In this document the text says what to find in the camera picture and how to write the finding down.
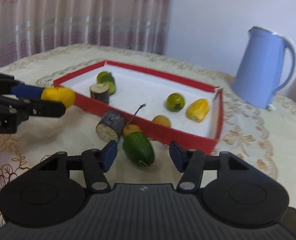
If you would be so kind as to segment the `yellow pepper piece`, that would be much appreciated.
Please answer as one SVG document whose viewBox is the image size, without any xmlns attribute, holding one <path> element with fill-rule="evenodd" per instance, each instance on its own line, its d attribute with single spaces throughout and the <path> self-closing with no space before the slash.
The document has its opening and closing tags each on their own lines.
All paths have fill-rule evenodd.
<svg viewBox="0 0 296 240">
<path fill-rule="evenodd" d="M 75 92 L 65 87 L 45 88 L 41 94 L 41 100 L 49 100 L 61 102 L 66 108 L 71 107 L 75 103 Z"/>
</svg>

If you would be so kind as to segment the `green avocado-like fruit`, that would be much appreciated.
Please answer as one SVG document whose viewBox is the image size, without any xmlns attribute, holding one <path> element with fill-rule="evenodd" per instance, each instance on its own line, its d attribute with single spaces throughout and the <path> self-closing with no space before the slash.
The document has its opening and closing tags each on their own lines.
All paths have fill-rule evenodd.
<svg viewBox="0 0 296 240">
<path fill-rule="evenodd" d="M 155 153 L 148 138 L 142 132 L 133 132 L 123 142 L 123 150 L 134 164 L 149 167 L 155 161 Z"/>
</svg>

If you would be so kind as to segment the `longan with stem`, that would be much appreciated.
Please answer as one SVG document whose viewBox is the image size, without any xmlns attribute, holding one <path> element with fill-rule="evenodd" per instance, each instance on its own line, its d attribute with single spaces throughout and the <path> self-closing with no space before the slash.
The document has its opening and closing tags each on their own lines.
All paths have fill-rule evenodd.
<svg viewBox="0 0 296 240">
<path fill-rule="evenodd" d="M 134 117 L 138 114 L 138 112 L 144 108 L 146 106 L 146 104 L 142 104 L 139 106 L 139 108 L 136 110 L 136 112 L 134 113 L 134 115 L 130 118 L 130 120 L 127 122 L 126 126 L 123 128 L 123 137 L 126 138 L 128 137 L 130 134 L 134 133 L 134 132 L 142 132 L 142 129 L 138 126 L 132 123 Z"/>
</svg>

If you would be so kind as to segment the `brown longan fruit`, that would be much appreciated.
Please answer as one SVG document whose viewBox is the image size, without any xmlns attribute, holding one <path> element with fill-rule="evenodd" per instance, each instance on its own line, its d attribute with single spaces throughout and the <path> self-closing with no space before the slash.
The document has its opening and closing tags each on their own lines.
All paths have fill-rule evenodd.
<svg viewBox="0 0 296 240">
<path fill-rule="evenodd" d="M 157 115 L 152 119 L 152 122 L 163 125 L 165 127 L 171 127 L 171 121 L 164 115 Z"/>
</svg>

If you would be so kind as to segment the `yellow pepper piece cut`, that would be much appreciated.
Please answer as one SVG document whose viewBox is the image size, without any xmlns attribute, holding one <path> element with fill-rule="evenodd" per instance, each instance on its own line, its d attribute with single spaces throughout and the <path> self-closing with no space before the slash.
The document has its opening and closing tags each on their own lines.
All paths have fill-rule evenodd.
<svg viewBox="0 0 296 240">
<path fill-rule="evenodd" d="M 195 122 L 203 122 L 210 111 L 207 99 L 198 99 L 193 102 L 186 111 L 186 116 Z"/>
</svg>

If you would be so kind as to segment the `small green tomato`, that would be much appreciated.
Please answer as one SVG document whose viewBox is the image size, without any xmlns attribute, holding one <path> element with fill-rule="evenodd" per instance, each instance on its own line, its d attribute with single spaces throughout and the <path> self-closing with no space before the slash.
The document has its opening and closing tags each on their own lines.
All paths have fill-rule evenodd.
<svg viewBox="0 0 296 240">
<path fill-rule="evenodd" d="M 111 75 L 110 72 L 102 71 L 102 72 L 100 72 L 100 73 L 97 75 L 97 77 L 96 77 L 96 82 L 97 82 L 97 83 L 102 83 L 101 80 L 102 80 L 102 78 L 104 78 L 105 76 L 107 76 L 107 77 L 109 77 L 109 78 L 112 77 L 112 75 Z"/>
</svg>

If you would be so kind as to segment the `large green tomato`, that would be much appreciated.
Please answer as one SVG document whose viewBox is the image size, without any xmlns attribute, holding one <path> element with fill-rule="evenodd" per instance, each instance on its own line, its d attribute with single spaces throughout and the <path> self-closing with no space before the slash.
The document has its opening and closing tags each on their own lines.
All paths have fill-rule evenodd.
<svg viewBox="0 0 296 240">
<path fill-rule="evenodd" d="M 179 93 L 172 93 L 167 97 L 166 108 L 172 112 L 179 112 L 185 106 L 185 98 Z"/>
</svg>

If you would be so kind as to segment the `green cucumber piece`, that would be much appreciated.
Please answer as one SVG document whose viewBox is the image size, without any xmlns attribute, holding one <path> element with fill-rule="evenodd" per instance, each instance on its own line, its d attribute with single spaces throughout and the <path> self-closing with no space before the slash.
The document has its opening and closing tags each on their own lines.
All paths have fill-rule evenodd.
<svg viewBox="0 0 296 240">
<path fill-rule="evenodd" d="M 111 75 L 104 75 L 100 78 L 99 83 L 109 86 L 109 94 L 113 95 L 115 93 L 115 80 L 114 77 Z"/>
</svg>

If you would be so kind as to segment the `red shallow tray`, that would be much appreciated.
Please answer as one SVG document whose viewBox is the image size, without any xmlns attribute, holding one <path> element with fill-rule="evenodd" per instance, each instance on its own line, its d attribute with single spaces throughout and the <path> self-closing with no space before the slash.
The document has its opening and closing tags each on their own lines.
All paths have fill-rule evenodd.
<svg viewBox="0 0 296 240">
<path fill-rule="evenodd" d="M 102 71 L 110 72 L 115 79 L 115 93 L 110 96 L 108 105 L 92 99 L 89 91 Z M 101 61 L 58 77 L 53 85 L 72 89 L 76 94 L 75 105 L 98 116 L 115 110 L 129 120 L 145 103 L 146 106 L 134 117 L 133 123 L 147 137 L 164 144 L 175 140 L 187 150 L 197 149 L 211 154 L 223 129 L 223 91 L 219 87 L 161 70 Z M 185 106 L 179 112 L 166 108 L 167 97 L 172 93 L 179 93 L 185 98 Z M 198 99 L 207 99 L 210 106 L 203 122 L 192 121 L 186 116 L 187 108 Z M 171 127 L 152 122 L 157 115 L 166 116 L 171 121 Z"/>
</svg>

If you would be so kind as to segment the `pink patterned curtain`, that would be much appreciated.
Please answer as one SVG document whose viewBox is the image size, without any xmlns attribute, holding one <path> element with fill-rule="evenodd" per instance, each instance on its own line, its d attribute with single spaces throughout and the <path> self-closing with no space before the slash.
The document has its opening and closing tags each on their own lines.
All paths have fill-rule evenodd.
<svg viewBox="0 0 296 240">
<path fill-rule="evenodd" d="M 72 44 L 161 54 L 170 0 L 0 0 L 0 67 Z"/>
</svg>

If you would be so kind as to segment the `blue electric kettle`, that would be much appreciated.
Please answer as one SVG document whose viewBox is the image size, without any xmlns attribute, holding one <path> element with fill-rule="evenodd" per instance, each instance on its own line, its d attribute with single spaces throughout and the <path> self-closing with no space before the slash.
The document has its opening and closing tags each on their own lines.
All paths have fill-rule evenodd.
<svg viewBox="0 0 296 240">
<path fill-rule="evenodd" d="M 296 44 L 292 39 L 260 26 L 252 27 L 248 33 L 249 41 L 231 88 L 245 102 L 267 109 L 275 94 L 296 79 Z M 287 49 L 292 65 L 289 76 L 280 84 Z"/>
</svg>

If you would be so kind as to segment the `black smartphone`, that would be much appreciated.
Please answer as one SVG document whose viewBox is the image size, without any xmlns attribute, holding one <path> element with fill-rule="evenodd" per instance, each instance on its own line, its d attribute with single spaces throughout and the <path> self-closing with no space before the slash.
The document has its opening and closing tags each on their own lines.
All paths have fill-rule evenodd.
<svg viewBox="0 0 296 240">
<path fill-rule="evenodd" d="M 281 224 L 296 236 L 296 209 L 288 207 Z"/>
</svg>

